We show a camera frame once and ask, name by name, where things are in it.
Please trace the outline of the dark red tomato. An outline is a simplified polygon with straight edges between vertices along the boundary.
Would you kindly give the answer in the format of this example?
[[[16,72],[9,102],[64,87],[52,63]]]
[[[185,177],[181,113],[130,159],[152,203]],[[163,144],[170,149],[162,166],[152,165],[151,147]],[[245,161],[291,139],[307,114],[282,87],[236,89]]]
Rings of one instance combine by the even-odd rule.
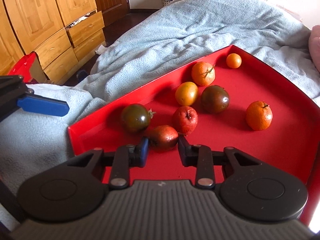
[[[151,131],[150,140],[157,147],[174,147],[178,141],[178,132],[169,125],[157,126]]]

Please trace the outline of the red apple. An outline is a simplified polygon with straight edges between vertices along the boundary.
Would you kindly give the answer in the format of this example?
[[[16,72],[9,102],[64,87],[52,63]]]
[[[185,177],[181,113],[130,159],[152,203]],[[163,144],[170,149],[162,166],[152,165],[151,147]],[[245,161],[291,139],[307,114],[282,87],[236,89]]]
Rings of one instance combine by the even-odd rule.
[[[190,135],[198,124],[198,114],[190,106],[181,106],[172,115],[172,125],[178,133]]]

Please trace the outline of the dark tomato with stem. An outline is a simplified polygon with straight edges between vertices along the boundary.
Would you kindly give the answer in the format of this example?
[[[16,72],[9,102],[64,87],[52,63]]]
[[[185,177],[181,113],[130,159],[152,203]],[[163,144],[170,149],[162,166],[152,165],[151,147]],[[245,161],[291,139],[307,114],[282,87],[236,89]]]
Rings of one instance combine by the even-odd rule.
[[[155,114],[151,108],[147,109],[139,103],[134,103],[124,108],[121,120],[128,131],[139,132],[148,128]]]

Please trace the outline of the dark green-red tomato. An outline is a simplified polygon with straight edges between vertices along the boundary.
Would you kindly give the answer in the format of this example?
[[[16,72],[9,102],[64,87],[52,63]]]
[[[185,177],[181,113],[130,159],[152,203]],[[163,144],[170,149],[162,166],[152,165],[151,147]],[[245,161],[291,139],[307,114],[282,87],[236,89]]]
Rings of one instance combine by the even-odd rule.
[[[205,111],[220,113],[229,106],[229,94],[218,85],[208,86],[203,90],[200,101]]]

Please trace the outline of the yellow orange tomato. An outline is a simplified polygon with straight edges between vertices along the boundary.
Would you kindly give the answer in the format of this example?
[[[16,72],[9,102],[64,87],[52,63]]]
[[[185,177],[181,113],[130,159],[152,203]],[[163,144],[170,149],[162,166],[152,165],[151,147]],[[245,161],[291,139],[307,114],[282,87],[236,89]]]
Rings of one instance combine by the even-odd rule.
[[[193,82],[184,82],[176,89],[175,99],[181,106],[191,106],[198,97],[198,87]]]

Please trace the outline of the red fruit tray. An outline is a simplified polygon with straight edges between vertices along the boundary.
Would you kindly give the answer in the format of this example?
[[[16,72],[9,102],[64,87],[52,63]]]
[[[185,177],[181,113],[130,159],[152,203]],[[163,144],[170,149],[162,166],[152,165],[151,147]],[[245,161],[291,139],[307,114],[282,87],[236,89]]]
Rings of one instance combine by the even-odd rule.
[[[226,58],[241,56],[239,68],[229,68]],[[288,172],[307,185],[309,198],[301,221],[309,224],[319,202],[319,107],[276,70],[236,46],[228,46],[203,57],[215,65],[214,83],[229,94],[228,108],[218,114],[193,104],[199,123],[187,137],[191,144],[221,151],[236,147],[270,165]],[[170,125],[178,108],[177,87],[191,80],[192,63],[185,64],[122,96],[68,128],[73,152],[94,148],[114,151],[123,144],[136,144],[142,133],[130,133],[121,123],[123,108],[140,103],[156,114],[150,128]],[[255,101],[269,104],[273,119],[269,128],[251,129],[245,119],[247,107]]]

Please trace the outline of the mandarin orange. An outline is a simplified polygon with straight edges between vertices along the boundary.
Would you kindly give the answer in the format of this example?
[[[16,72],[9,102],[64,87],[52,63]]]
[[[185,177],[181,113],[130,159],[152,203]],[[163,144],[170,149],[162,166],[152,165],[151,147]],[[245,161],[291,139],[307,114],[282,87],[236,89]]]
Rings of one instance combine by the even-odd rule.
[[[269,104],[255,101],[247,107],[245,119],[251,129],[262,131],[270,127],[273,113]]]

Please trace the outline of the wooden wardrobe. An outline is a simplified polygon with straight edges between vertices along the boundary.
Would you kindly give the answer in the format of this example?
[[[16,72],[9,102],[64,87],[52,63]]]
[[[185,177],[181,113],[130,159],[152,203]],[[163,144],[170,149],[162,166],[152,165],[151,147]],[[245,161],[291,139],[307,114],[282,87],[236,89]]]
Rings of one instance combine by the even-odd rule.
[[[105,44],[103,27],[95,0],[1,0],[1,74],[35,52],[61,85]]]

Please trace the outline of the mandarin with stem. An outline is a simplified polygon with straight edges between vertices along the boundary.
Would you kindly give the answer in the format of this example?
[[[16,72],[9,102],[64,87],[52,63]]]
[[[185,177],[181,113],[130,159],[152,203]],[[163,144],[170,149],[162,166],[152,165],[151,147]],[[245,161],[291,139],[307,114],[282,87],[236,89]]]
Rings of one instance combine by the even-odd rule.
[[[208,62],[198,62],[191,69],[191,77],[199,86],[208,86],[215,80],[215,66]]]

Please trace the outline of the small orange kumquat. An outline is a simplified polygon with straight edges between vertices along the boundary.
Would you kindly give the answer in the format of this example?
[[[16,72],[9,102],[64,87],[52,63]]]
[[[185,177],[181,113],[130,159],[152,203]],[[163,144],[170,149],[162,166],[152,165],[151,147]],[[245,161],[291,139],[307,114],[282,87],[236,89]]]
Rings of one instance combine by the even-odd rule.
[[[242,58],[236,53],[231,53],[226,58],[226,64],[229,68],[239,68],[242,64]]]

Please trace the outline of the light blue blanket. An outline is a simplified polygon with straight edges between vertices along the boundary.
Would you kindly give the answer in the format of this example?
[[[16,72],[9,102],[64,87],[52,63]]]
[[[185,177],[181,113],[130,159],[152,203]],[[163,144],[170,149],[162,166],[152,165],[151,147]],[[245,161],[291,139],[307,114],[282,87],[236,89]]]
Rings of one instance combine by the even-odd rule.
[[[1,122],[1,178],[12,193],[28,178],[73,156],[68,126],[187,62],[228,45],[264,61],[319,102],[311,31],[261,0],[176,0],[127,31],[74,87],[36,84],[37,95],[62,100],[66,116],[17,110]]]

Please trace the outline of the pink plush pig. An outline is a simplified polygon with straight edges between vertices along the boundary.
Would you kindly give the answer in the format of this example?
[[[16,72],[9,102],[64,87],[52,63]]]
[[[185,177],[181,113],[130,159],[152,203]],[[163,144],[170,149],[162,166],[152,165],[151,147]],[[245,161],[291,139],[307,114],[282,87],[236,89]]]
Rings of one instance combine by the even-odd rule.
[[[313,64],[320,72],[320,25],[313,26],[309,37],[309,52]]]

